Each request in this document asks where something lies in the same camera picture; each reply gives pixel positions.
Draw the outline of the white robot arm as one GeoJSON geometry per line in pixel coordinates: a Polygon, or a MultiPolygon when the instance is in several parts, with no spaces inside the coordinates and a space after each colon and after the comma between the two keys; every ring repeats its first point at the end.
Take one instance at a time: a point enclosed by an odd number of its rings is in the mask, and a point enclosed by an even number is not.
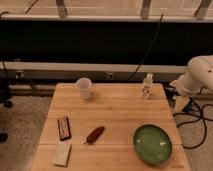
{"type": "Polygon", "coordinates": [[[213,92],[213,55],[192,58],[186,72],[176,82],[176,90],[181,96],[192,97],[202,86],[213,92]]]}

